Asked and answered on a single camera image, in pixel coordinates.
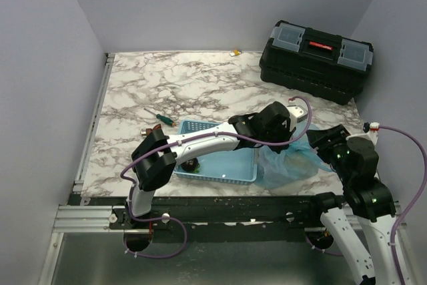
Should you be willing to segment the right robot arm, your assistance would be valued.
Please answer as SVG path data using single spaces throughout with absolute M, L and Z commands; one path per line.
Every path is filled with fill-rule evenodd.
M 338 175 L 344 201 L 362 228 L 365 243 L 351 227 L 341 200 L 332 192 L 313 197 L 308 221 L 324 225 L 347 261 L 356 284 L 413 284 L 400 241 L 392 235 L 397 220 L 389 189 L 376 177 L 378 123 L 365 123 L 363 133 L 350 134 L 342 125 L 309 130 L 309 145 Z

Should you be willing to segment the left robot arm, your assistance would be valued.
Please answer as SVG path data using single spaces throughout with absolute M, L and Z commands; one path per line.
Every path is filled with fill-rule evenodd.
M 214 152 L 268 146 L 275 152 L 288 147 L 297 123 L 307 112 L 296 106 L 273 102 L 257 113 L 235 115 L 227 122 L 193 133 L 166 135 L 155 129 L 131 154 L 132 183 L 125 221 L 133 228 L 147 223 L 156 190 L 166 185 L 175 167 Z

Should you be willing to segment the light blue plastic bag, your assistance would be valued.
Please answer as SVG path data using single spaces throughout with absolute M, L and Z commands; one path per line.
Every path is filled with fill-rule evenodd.
M 314 177 L 320 170 L 331 172 L 310 147 L 303 135 L 280 153 L 263 146 L 258 152 L 258 168 L 255 185 L 265 189 L 280 188 L 286 184 Z

